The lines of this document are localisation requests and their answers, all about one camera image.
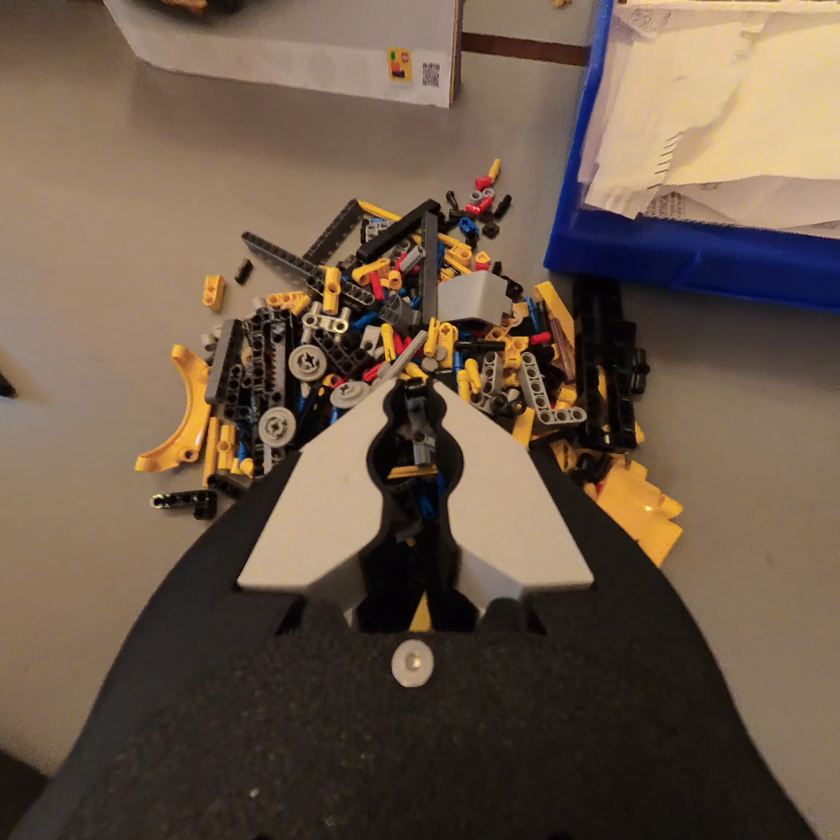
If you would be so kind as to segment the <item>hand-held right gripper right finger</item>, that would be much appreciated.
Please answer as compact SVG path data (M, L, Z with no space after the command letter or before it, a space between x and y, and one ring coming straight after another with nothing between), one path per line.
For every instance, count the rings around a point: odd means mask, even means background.
M527 446L439 382L428 415L444 476L444 583L479 613L498 599L586 590L594 575Z

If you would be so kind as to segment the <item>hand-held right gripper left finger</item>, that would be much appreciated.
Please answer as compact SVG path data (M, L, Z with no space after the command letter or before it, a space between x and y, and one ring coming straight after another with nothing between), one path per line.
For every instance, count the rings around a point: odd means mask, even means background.
M302 447L239 574L240 589L330 602L342 613L362 603L362 558L389 529L384 480L370 456L402 385L381 385Z

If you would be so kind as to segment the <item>small grey toy connector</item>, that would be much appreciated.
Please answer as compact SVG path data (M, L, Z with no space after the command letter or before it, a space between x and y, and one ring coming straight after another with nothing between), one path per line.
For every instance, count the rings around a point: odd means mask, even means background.
M415 466L430 466L436 452L436 433L427 416L427 398L406 395L406 412Z

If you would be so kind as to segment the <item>pile of toy bricks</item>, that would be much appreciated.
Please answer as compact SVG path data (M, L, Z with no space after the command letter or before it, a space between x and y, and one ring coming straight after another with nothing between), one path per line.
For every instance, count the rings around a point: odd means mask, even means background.
M493 190L500 165L465 207L447 192L447 214L433 199L400 217L352 198L303 255L243 233L250 253L297 288L255 298L250 315L204 334L203 356L172 348L184 417L134 470L160 474L203 455L203 479L153 494L150 506L213 520L220 497L240 499L394 374L405 402L439 382L522 445L546 447L661 566L683 532L683 507L632 457L644 442L634 402L649 374L637 326L614 280L574 280L567 308L553 283L527 295L480 250L511 204ZM436 455L414 464L403 411L385 482L407 526L396 539L412 543L438 518L433 480L439 497L445 480Z

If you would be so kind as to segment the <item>blue plastic bin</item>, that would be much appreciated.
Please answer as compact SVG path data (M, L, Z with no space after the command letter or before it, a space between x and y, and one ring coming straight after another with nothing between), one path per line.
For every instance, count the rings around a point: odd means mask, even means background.
M563 183L543 265L671 291L839 311L837 239L758 229L629 220L583 207L586 130L605 64L613 2L597 2Z

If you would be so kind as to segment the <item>toy car instruction booklet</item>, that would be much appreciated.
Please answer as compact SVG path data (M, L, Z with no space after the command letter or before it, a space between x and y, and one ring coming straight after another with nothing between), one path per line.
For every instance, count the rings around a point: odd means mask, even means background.
M459 87L463 2L104 3L153 67L448 109Z

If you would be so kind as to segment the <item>brown wooden strip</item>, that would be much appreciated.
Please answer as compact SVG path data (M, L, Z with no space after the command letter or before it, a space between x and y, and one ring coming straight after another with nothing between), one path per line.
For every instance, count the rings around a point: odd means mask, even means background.
M588 45L566 45L530 38L470 32L463 32L460 42L462 51L467 53L568 67L585 67L591 54Z

